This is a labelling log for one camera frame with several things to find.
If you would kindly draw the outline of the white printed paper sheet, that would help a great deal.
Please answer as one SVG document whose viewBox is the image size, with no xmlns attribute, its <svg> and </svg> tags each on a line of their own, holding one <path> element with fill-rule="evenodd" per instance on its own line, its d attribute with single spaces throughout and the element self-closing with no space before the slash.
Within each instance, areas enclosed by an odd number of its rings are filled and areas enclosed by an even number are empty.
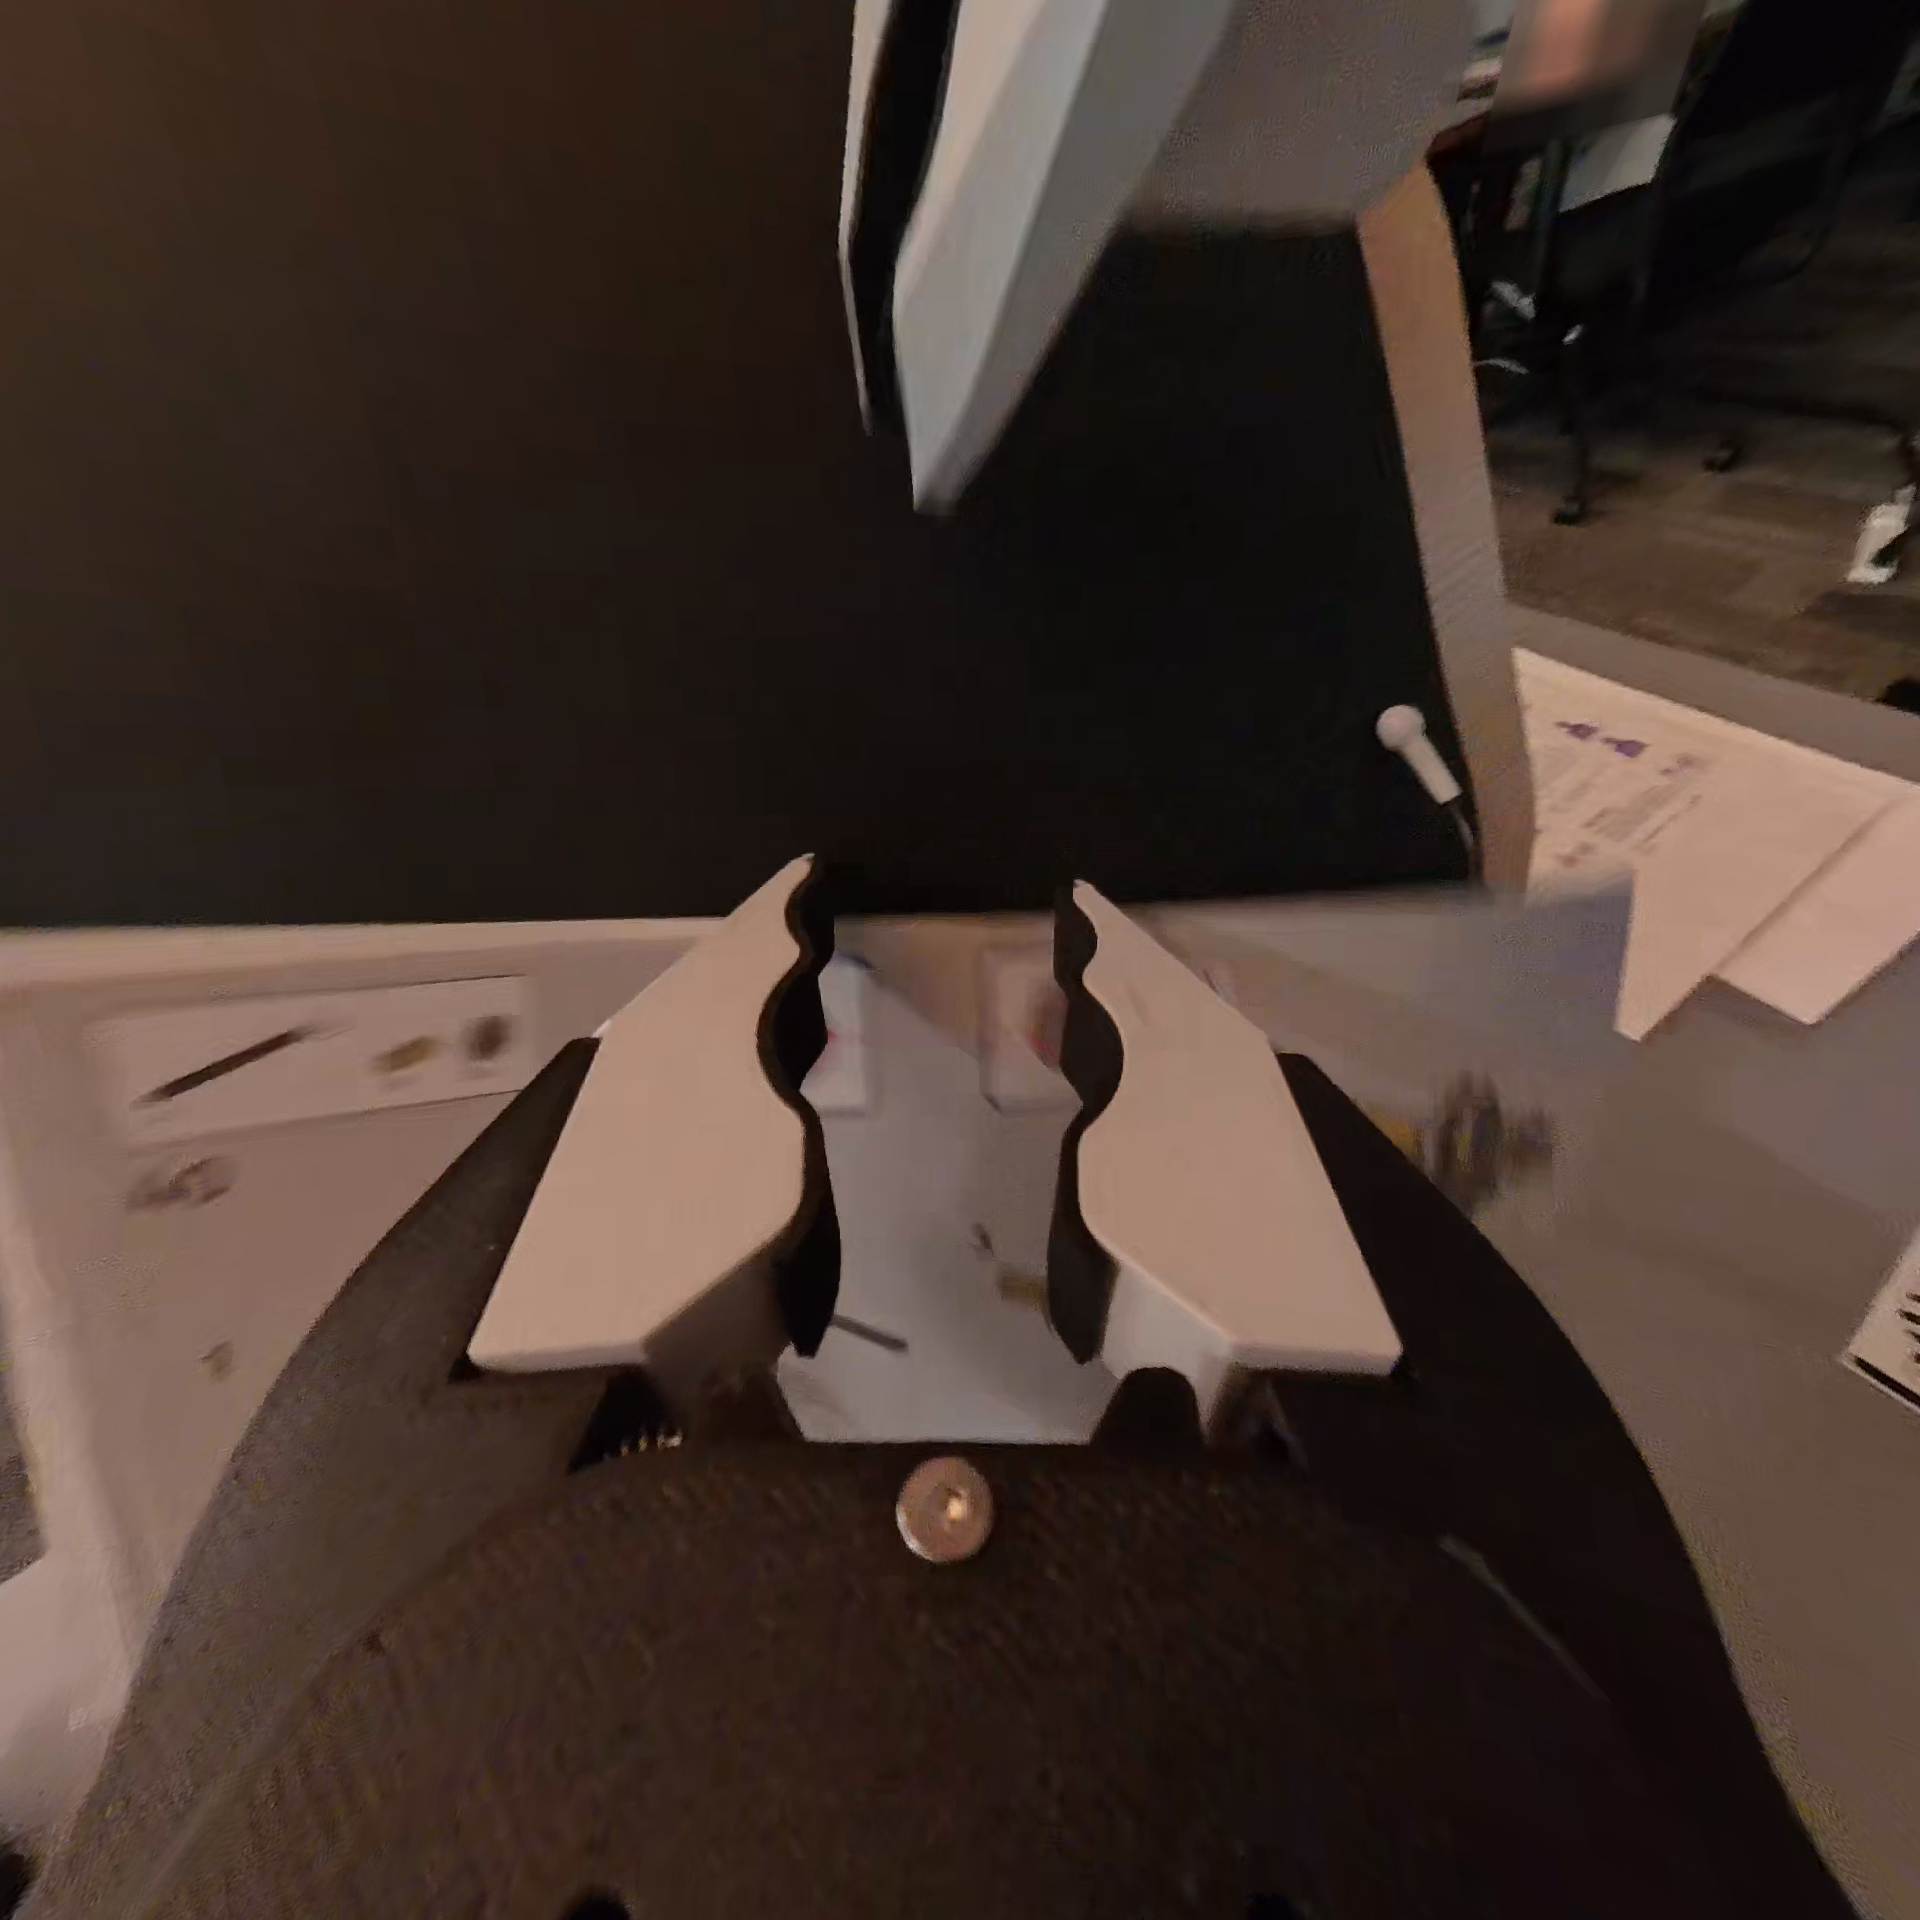
<svg viewBox="0 0 1920 1920">
<path fill-rule="evenodd" d="M 1817 1025 L 1914 946 L 1912 781 L 1527 649 L 1515 671 L 1529 886 L 1630 882 L 1623 1038 L 1711 978 Z"/>
</svg>

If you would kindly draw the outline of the black office chair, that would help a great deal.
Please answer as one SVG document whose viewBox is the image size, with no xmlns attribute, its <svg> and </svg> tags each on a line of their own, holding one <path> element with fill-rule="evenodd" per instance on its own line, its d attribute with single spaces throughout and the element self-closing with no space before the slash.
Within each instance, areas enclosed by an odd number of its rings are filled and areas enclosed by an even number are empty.
<svg viewBox="0 0 1920 1920">
<path fill-rule="evenodd" d="M 1728 209 L 1685 211 L 1650 187 L 1554 215 L 1530 282 L 1491 279 L 1477 311 L 1480 412 L 1506 423 L 1544 409 L 1566 444 L 1552 523 L 1591 521 L 1600 439 L 1663 402 L 1757 409 L 1704 370 L 1701 338 L 1754 292 L 1762 237 Z"/>
</svg>

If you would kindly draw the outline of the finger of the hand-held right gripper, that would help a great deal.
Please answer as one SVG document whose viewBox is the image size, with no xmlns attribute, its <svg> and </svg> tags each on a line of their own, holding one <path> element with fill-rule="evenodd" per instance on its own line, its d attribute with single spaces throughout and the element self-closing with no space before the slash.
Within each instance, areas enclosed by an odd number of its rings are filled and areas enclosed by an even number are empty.
<svg viewBox="0 0 1920 1920">
<path fill-rule="evenodd" d="M 969 490 L 1117 235 L 1335 231 L 1401 185 L 1474 11 L 856 2 L 837 263 L 914 507 Z"/>
</svg>

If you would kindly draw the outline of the white lego instruction booklet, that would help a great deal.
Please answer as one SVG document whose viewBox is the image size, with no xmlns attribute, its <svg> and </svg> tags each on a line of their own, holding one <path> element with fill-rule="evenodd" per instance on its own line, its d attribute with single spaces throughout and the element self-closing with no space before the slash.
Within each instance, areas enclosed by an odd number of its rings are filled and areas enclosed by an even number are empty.
<svg viewBox="0 0 1920 1920">
<path fill-rule="evenodd" d="M 1136 913 L 1467 1212 L 1529 1229 L 1617 1065 L 1624 889 Z M 230 1451 L 376 1238 L 694 923 L 3 935 L 3 1835 L 75 1813 Z M 1045 1331 L 1066 1085 L 1048 925 L 837 935 L 834 1331 L 808 1438 L 1077 1438 L 1106 1379 Z"/>
</svg>

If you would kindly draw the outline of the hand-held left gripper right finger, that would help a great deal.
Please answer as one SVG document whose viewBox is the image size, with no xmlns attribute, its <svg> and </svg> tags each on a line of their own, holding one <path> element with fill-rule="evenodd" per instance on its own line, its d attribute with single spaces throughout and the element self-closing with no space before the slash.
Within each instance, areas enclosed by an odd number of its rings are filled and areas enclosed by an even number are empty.
<svg viewBox="0 0 1920 1920">
<path fill-rule="evenodd" d="M 1113 1380 L 1174 1373 L 1199 1411 L 1254 1377 L 1391 1377 L 1401 1332 L 1264 1030 L 1087 881 L 1062 892 L 1051 963 L 1065 1351 Z"/>
</svg>

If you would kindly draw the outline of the zebra striped sticker sheet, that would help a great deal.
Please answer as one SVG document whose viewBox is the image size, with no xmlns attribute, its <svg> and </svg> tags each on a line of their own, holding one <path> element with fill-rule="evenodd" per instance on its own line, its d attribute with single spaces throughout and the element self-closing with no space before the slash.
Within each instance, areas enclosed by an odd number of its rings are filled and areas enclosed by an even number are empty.
<svg viewBox="0 0 1920 1920">
<path fill-rule="evenodd" d="M 1918 1235 L 1885 1273 L 1840 1362 L 1881 1394 L 1918 1411 Z"/>
</svg>

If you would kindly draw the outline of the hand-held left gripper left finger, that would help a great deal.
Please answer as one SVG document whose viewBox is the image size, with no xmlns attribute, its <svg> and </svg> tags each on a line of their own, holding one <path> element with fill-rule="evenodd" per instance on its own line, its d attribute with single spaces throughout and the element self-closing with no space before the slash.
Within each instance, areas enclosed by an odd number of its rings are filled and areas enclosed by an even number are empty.
<svg viewBox="0 0 1920 1920">
<path fill-rule="evenodd" d="M 665 1403 L 811 1358 L 841 1283 L 824 1124 L 832 913 L 789 859 L 593 1035 L 469 1339 L 486 1377 L 640 1372 Z"/>
</svg>

